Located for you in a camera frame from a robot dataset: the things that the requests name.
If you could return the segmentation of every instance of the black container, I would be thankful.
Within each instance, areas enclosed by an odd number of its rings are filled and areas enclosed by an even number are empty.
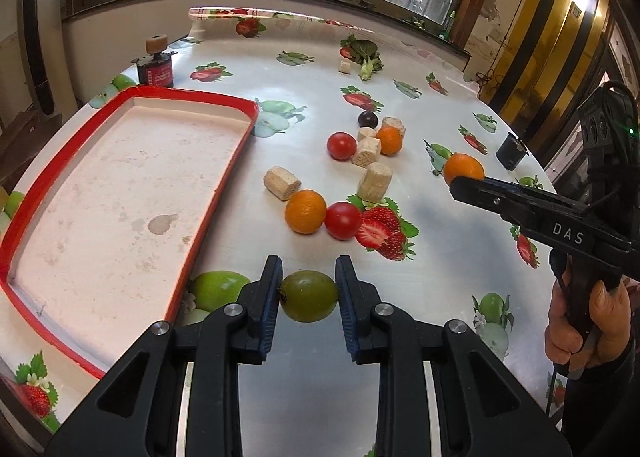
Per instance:
[[[495,153],[495,157],[498,158],[498,161],[500,161],[502,166],[507,170],[516,168],[518,163],[522,161],[522,158],[527,155],[529,155],[529,151],[524,142],[516,138],[511,132],[509,132],[509,135]]]

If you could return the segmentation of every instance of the jar lid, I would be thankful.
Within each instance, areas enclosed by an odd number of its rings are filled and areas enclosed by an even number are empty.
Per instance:
[[[146,52],[153,54],[162,52],[168,47],[168,41],[165,34],[156,34],[146,40]]]

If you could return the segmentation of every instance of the hand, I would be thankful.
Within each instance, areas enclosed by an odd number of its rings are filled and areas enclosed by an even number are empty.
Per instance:
[[[562,281],[571,281],[569,260]],[[549,306],[549,325],[545,330],[545,353],[553,363],[561,365],[567,363],[571,354],[577,353],[583,343],[582,336],[569,325],[565,313],[566,300],[556,280]],[[620,283],[611,293],[607,293],[602,281],[594,285],[589,299],[589,316],[602,331],[602,336],[587,368],[615,360],[629,343],[631,305],[625,286]]]

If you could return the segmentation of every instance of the red tomato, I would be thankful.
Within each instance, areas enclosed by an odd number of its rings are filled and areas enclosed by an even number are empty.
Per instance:
[[[346,132],[334,132],[326,141],[326,149],[334,160],[348,160],[356,153],[356,139]]]
[[[339,241],[353,238],[362,224],[362,213],[350,202],[336,202],[326,209],[324,226]]]

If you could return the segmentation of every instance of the tray rim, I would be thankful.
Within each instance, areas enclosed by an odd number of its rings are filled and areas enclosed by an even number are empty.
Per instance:
[[[200,245],[204,239],[207,228],[210,224],[211,216],[217,208],[220,198],[222,196],[221,190],[224,187],[233,172],[236,163],[244,146],[249,139],[251,130],[255,125],[255,121],[258,116],[258,105],[256,102],[239,98],[236,96],[230,96],[226,94],[217,94],[203,91],[193,91],[187,89],[174,89],[164,87],[154,87],[147,85],[136,85],[125,89],[119,94],[115,95],[108,101],[102,108],[100,108],[93,116],[91,116],[84,124],[69,138],[69,140],[60,148],[60,150],[53,156],[53,158],[47,163],[40,174],[36,177],[35,181],[28,189],[25,197],[18,207],[17,211],[9,227],[0,243],[0,289],[9,299],[9,302],[14,306],[17,312],[24,318],[29,326],[49,345],[52,345],[59,350],[66,357],[77,363],[82,369],[98,379],[101,379],[106,371],[98,368],[94,363],[84,358],[75,349],[66,345],[65,342],[60,340],[52,331],[47,328],[36,316],[36,314],[25,304],[18,294],[14,291],[12,286],[8,283],[8,274],[11,267],[12,260],[15,252],[20,245],[24,233],[29,225],[31,219],[35,215],[38,207],[46,197],[47,193],[51,189],[53,183],[60,176],[64,168],[73,159],[78,152],[79,148],[96,132],[100,126],[115,113],[127,100],[131,98],[156,98],[163,100],[181,100],[190,102],[201,102],[213,105],[220,105],[225,107],[232,107],[241,111],[249,117],[250,122],[242,135],[236,150],[228,161],[225,171],[220,180],[220,184],[217,186],[214,195],[209,202],[207,211],[204,214],[203,221],[198,225],[194,241],[191,244],[190,250],[187,253],[185,261],[180,271],[180,277],[178,282],[182,282],[182,285],[176,285],[174,293],[172,294],[170,304],[164,313],[164,320],[172,321],[177,313],[180,298],[184,291],[183,287],[186,283],[193,263],[198,254]]]

